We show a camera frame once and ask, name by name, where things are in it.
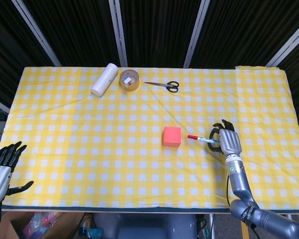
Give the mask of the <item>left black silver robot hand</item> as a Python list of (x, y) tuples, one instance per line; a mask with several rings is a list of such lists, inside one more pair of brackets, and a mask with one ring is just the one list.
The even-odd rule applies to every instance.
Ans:
[(23, 186), (10, 187), (10, 180), (17, 166), (21, 154), (27, 148), (21, 141), (10, 144), (0, 149), (0, 203), (5, 196), (21, 193), (28, 190), (33, 184), (33, 181), (27, 182)]

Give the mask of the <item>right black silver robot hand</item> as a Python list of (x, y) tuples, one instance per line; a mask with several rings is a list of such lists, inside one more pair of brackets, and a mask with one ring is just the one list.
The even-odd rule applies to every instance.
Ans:
[(225, 156), (236, 154), (240, 156), (242, 147), (240, 144), (239, 136), (234, 129), (231, 122), (222, 120), (222, 123), (215, 123), (210, 133), (209, 139), (213, 139), (214, 134), (219, 136), (219, 146), (215, 147), (213, 144), (208, 143), (207, 146), (212, 152), (222, 153)]

